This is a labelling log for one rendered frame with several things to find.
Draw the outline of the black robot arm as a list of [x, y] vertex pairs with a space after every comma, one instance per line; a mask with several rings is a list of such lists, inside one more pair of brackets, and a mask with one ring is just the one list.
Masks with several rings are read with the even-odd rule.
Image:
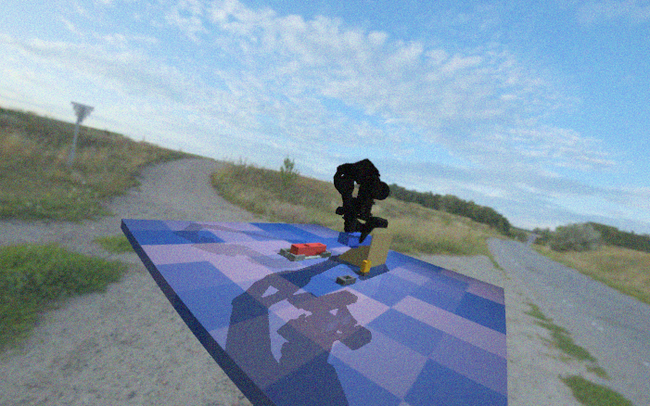
[[[345, 174], [345, 175], [343, 175]], [[352, 197], [354, 181], [360, 185], [358, 195], [383, 200], [389, 195], [389, 186], [380, 181], [379, 170], [368, 159], [344, 163], [337, 167], [334, 186], [342, 196], [342, 213], [350, 216], [365, 213], [365, 203]]]

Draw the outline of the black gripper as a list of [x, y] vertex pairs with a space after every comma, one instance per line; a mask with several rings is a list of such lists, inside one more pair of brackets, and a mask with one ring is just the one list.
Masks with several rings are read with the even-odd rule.
[[[374, 217], [373, 213], [371, 213], [373, 205], [376, 203], [374, 202], [374, 198], [371, 197], [363, 197], [363, 196], [357, 196], [356, 201], [360, 201], [365, 203], [365, 213], [356, 215], [356, 216], [350, 216], [348, 214], [344, 214], [344, 217], [342, 219], [345, 220], [347, 223], [348, 227], [348, 233], [354, 233], [356, 225], [358, 220], [363, 220], [366, 221], [366, 223], [362, 223], [362, 233], [360, 237], [360, 244], [363, 243], [363, 241], [366, 239], [367, 236], [373, 231], [374, 228], [387, 228], [388, 227], [388, 221], [379, 217]], [[338, 207], [336, 209], [336, 214], [338, 215], [343, 215], [342, 213], [342, 207]]]

